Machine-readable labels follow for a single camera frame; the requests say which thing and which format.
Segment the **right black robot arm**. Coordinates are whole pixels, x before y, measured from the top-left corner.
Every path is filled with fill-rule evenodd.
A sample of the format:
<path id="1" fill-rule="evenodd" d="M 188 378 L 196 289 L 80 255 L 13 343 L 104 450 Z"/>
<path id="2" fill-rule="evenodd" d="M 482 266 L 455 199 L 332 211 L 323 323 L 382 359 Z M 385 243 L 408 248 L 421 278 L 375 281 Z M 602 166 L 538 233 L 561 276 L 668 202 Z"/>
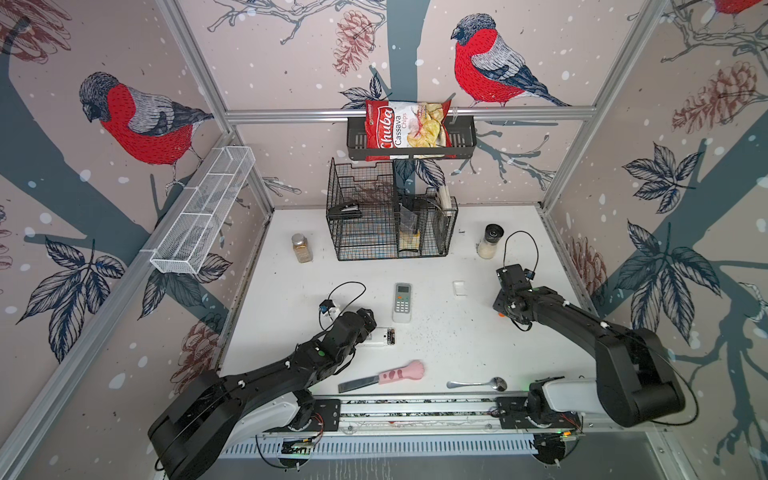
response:
<path id="1" fill-rule="evenodd" d="M 531 412 L 605 414 L 622 427 L 680 413 L 686 406 L 674 368 L 658 336 L 605 322 L 549 287 L 533 287 L 519 264 L 496 270 L 500 291 L 493 308 L 522 327 L 544 325 L 595 360 L 596 378 L 550 378 L 530 385 Z"/>

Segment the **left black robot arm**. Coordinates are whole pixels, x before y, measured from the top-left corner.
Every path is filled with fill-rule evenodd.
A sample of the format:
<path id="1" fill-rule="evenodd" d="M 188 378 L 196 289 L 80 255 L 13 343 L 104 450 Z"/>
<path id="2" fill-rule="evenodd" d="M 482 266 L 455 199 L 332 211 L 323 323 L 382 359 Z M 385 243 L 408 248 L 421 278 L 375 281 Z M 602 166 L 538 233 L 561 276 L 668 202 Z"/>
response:
<path id="1" fill-rule="evenodd" d="M 199 478 L 216 461 L 243 417 L 332 376 L 376 327 L 370 309 L 344 312 L 329 331 L 297 345 L 284 359 L 224 377 L 214 370 L 203 372 L 148 430 L 157 454 L 155 469 L 169 479 Z"/>

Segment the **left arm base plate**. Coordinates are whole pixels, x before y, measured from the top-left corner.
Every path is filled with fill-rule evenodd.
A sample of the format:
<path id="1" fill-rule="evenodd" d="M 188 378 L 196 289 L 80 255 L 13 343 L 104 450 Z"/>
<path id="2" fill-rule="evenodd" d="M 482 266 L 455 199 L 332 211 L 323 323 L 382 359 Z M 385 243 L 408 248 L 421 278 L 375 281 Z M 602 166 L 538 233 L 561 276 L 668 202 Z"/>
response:
<path id="1" fill-rule="evenodd" d="M 296 416 L 287 425 L 293 432 L 336 432 L 341 417 L 341 401 L 338 399 L 315 399 L 301 405 Z"/>

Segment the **white battery cover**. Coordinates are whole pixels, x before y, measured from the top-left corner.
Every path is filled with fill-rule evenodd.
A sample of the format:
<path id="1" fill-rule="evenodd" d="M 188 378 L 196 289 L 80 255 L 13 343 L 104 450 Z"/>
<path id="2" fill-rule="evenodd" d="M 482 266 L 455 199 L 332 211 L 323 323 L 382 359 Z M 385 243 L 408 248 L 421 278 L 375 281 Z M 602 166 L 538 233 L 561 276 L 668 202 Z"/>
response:
<path id="1" fill-rule="evenodd" d="M 457 297 L 463 297 L 467 295 L 467 289 L 466 284 L 464 281 L 454 281 L 453 282 L 453 291 L 454 295 Z"/>

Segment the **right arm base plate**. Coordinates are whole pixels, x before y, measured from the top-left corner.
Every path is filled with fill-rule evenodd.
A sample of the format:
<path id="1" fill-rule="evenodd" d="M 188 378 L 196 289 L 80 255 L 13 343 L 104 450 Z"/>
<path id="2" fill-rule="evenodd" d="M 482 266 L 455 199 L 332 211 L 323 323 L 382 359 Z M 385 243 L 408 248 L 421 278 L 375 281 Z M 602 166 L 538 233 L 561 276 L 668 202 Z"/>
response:
<path id="1" fill-rule="evenodd" d="M 501 428 L 504 430 L 582 429 L 582 421 L 578 414 L 556 412 L 538 401 L 521 396 L 497 397 L 489 413 L 500 421 Z"/>

